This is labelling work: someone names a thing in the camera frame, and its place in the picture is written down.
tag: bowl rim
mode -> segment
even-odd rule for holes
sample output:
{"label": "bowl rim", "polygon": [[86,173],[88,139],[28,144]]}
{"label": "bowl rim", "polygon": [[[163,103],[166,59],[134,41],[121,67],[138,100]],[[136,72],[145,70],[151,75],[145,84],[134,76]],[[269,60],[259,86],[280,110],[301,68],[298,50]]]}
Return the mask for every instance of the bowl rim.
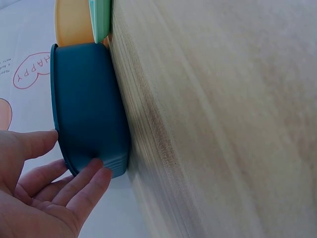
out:
{"label": "bowl rim", "polygon": [[71,160],[67,156],[66,149],[64,147],[63,138],[60,137],[60,129],[58,124],[58,115],[57,115],[57,108],[56,108],[56,96],[55,96],[55,51],[58,48],[58,44],[53,44],[51,48],[51,97],[52,97],[52,111],[53,111],[53,120],[55,125],[55,130],[58,132],[58,143],[65,160],[66,166],[70,170],[73,176],[78,174],[78,171],[75,169],[74,165],[72,164]]}

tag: plastic bowl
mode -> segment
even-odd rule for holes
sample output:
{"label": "plastic bowl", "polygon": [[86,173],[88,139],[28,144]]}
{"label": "plastic bowl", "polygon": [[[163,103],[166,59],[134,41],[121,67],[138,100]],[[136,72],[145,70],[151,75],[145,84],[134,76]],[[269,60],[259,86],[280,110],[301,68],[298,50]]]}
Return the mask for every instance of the plastic bowl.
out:
{"label": "plastic bowl", "polygon": [[91,24],[95,43],[103,41],[109,34],[111,22],[111,0],[89,0]]}
{"label": "plastic bowl", "polygon": [[130,133],[109,50],[101,43],[52,46],[53,118],[67,167],[77,175],[92,158],[124,174]]}
{"label": "plastic bowl", "polygon": [[56,0],[55,34],[60,47],[94,42],[88,0]]}

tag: cartoon print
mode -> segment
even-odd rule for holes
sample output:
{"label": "cartoon print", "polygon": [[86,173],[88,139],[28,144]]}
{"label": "cartoon print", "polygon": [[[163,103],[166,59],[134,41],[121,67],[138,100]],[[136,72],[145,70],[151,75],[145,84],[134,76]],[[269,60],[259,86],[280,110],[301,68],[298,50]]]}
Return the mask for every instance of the cartoon print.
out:
{"label": "cartoon print", "polygon": [[18,67],[13,84],[18,89],[31,87],[40,75],[50,74],[50,52],[29,55]]}
{"label": "cartoon print", "polygon": [[12,120],[12,108],[10,103],[0,98],[0,130],[8,130]]}

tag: finger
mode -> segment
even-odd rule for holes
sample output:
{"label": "finger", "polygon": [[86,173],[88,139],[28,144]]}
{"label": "finger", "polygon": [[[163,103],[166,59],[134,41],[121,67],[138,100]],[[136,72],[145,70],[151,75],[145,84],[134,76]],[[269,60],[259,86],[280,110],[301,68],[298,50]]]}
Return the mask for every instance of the finger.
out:
{"label": "finger", "polygon": [[83,187],[85,187],[96,172],[103,167],[100,159],[92,159],[70,183],[68,183],[52,200],[52,203],[66,206],[70,199],[75,196]]}
{"label": "finger", "polygon": [[30,197],[34,197],[53,180],[64,174],[66,170],[64,160],[57,160],[48,165],[34,168],[19,179],[17,188],[22,187]]}
{"label": "finger", "polygon": [[100,169],[81,191],[79,191],[67,204],[82,227],[89,214],[96,206],[102,195],[108,189],[112,171],[107,168]]}
{"label": "finger", "polygon": [[43,188],[34,198],[39,201],[52,201],[55,196],[74,178],[73,175],[62,178]]}
{"label": "finger", "polygon": [[37,158],[48,153],[55,146],[58,133],[52,131],[37,131],[29,133],[12,132],[18,139],[18,148],[22,152],[22,157],[25,160]]}

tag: white surface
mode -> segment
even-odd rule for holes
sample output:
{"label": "white surface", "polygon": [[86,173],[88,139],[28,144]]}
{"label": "white surface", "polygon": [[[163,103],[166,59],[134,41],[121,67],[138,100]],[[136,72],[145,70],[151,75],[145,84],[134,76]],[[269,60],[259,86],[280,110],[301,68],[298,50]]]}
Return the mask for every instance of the white surface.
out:
{"label": "white surface", "polygon": [[[53,25],[53,0],[21,0],[0,10],[0,63],[11,59],[0,75],[0,98],[11,104],[13,116],[10,130],[27,132],[54,128],[51,106],[50,75],[39,75],[27,89],[13,85],[13,77],[19,65],[31,54],[49,52],[55,42]],[[26,61],[27,77],[31,82],[32,64],[49,70],[49,64],[37,65],[39,59]],[[47,155],[27,161],[23,173],[30,169],[62,158],[58,145]],[[85,223],[81,238],[145,238],[148,233],[138,209],[127,174],[111,181],[110,187]]]}

